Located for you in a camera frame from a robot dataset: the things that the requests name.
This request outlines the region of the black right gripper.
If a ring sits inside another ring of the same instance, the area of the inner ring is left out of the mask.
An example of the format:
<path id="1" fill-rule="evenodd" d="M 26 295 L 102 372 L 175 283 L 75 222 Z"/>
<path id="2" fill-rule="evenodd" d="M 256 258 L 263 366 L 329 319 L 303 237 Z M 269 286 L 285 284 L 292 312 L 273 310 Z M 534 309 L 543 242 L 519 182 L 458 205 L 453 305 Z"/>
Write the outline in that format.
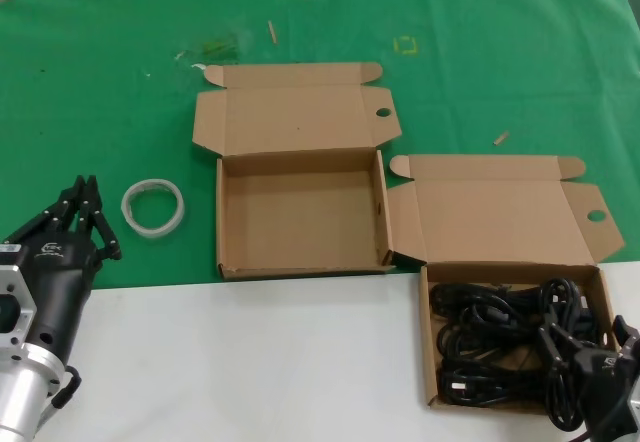
<path id="1" fill-rule="evenodd" d="M 575 377 L 579 412 L 587 441 L 635 441 L 638 412 L 630 398 L 639 380 L 639 331 L 616 315 L 612 332 L 619 353 L 587 348 L 573 331 L 545 319 L 538 328 L 537 352 L 547 378 Z"/>

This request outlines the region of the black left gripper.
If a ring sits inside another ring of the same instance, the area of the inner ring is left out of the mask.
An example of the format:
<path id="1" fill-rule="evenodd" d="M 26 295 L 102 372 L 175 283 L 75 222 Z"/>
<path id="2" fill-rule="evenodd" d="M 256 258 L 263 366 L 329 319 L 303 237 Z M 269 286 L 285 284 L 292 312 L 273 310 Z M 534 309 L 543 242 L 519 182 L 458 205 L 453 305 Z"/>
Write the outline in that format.
<path id="1" fill-rule="evenodd" d="M 122 258 L 102 208 L 97 178 L 92 175 L 85 181 L 78 176 L 56 202 L 3 239 L 22 243 L 18 266 L 36 305 L 26 341 L 62 362 L 69 360 L 98 261 Z M 76 233 L 64 232 L 77 212 Z M 93 230 L 104 243 L 102 248 L 91 240 Z"/>

